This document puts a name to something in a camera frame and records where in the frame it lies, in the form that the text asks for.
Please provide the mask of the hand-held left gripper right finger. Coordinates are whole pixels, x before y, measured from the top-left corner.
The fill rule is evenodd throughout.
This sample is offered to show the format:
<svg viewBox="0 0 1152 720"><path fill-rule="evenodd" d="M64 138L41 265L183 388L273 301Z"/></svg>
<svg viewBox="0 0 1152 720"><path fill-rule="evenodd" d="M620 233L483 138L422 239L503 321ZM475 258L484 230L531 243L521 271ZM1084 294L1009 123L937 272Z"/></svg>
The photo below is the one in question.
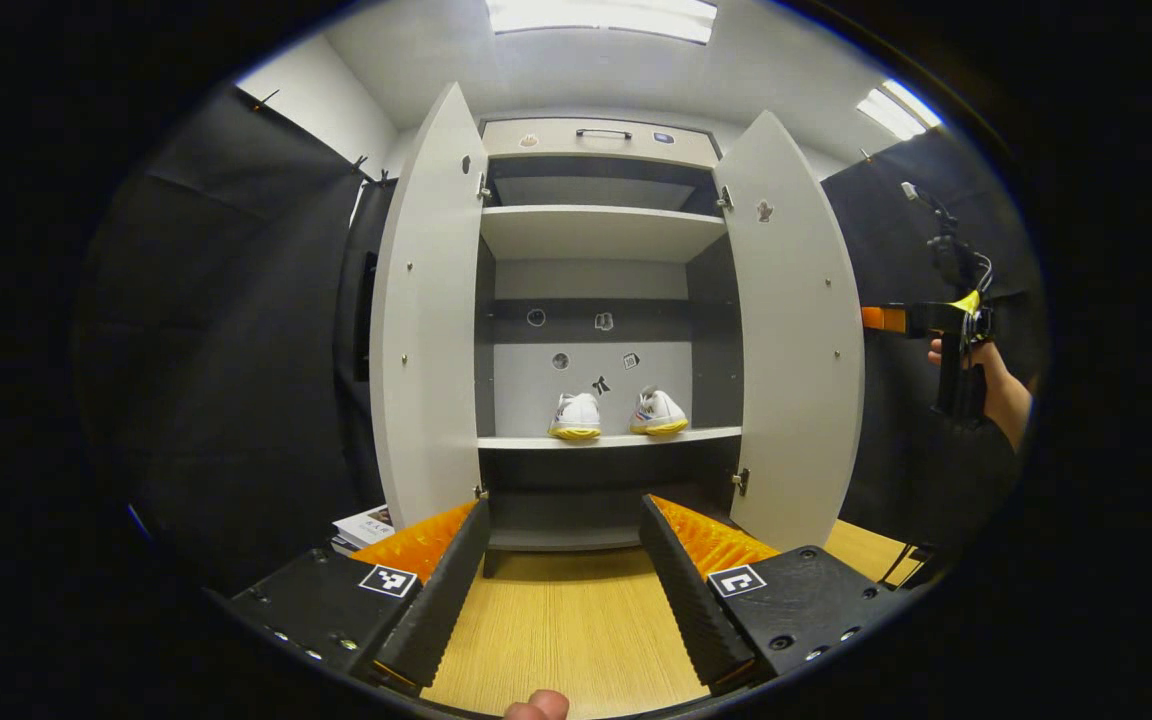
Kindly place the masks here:
<svg viewBox="0 0 1152 720"><path fill-rule="evenodd" d="M639 536L714 697L803 675L914 601L814 544L776 552L662 497L641 498Z"/></svg>

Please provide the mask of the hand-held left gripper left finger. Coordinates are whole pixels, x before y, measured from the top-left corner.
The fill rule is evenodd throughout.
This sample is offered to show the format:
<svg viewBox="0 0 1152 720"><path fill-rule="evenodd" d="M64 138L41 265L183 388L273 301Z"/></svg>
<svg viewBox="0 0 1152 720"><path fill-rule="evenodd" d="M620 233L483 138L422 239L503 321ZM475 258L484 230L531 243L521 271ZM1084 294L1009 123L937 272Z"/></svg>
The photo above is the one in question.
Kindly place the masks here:
<svg viewBox="0 0 1152 720"><path fill-rule="evenodd" d="M227 600L244 624L343 676L433 685L490 538L484 498L346 556L312 548Z"/></svg>

